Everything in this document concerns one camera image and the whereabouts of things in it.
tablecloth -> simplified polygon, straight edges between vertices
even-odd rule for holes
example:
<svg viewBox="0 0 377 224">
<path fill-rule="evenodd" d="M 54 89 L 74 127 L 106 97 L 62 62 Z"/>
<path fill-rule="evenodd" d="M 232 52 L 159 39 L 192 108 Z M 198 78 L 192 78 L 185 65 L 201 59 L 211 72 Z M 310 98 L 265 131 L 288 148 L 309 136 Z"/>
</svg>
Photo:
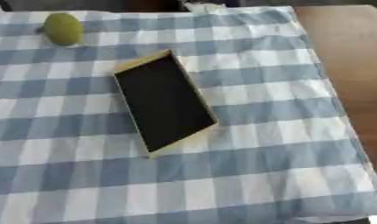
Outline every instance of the tablecloth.
<svg viewBox="0 0 377 224">
<path fill-rule="evenodd" d="M 290 7 L 0 13 L 0 223 L 305 223 L 377 214 L 377 177 Z M 172 49 L 220 125 L 143 157 L 113 68 Z"/>
</svg>

